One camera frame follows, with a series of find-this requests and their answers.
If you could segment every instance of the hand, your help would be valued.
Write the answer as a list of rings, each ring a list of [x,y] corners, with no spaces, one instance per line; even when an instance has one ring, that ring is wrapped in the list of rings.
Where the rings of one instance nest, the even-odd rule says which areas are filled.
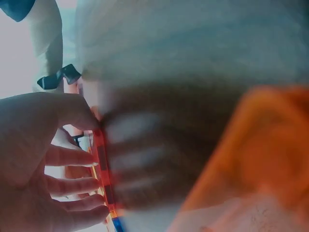
[[[201,102],[203,93],[182,91],[185,86],[100,87],[114,193],[126,209],[179,203],[216,144],[221,118],[205,121],[209,103]]]
[[[97,180],[58,180],[44,174],[45,165],[93,163],[86,152],[51,145],[63,125],[81,130],[98,126],[84,99],[32,93],[1,100],[0,109],[0,230],[66,232],[102,222],[108,209],[98,195],[76,202],[51,198],[93,191]]]

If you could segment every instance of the white fabric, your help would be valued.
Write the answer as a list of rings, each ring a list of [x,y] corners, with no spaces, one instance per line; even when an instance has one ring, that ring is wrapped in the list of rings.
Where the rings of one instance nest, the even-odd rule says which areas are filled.
[[[63,42],[62,21],[55,0],[36,0],[25,18],[28,23],[39,71],[37,81],[43,76],[56,73],[62,68]],[[42,91],[36,83],[35,91]],[[63,92],[60,85],[56,92]]]

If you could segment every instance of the blue object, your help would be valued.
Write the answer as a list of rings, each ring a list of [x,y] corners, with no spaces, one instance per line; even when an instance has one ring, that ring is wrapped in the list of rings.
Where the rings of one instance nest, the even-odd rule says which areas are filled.
[[[69,64],[53,75],[40,78],[37,83],[42,89],[51,90],[56,89],[63,78],[66,78],[68,85],[71,85],[81,76],[82,75],[74,68],[74,66]]]
[[[0,8],[16,22],[23,20],[31,8],[35,0],[0,0]]]
[[[125,232],[124,228],[121,225],[120,217],[113,218],[112,222],[117,232]]]

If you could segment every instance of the finger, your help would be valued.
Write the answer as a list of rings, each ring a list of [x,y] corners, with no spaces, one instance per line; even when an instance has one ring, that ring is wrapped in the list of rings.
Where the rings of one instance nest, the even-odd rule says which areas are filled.
[[[94,157],[83,150],[72,150],[50,145],[45,155],[47,166],[92,166]]]
[[[95,194],[73,202],[59,202],[59,205],[67,211],[91,210],[100,205],[104,205],[104,197]]]
[[[56,179],[45,175],[49,193],[55,197],[63,197],[73,194],[87,193],[99,188],[99,182],[95,178],[80,178],[73,180]]]
[[[83,131],[98,127],[98,121],[82,96],[58,94],[53,96],[50,101],[58,118],[58,127],[72,124]]]
[[[71,220],[68,220],[68,222],[71,223],[71,231],[82,230],[102,223],[108,214],[108,207],[102,205],[88,211],[70,212]]]

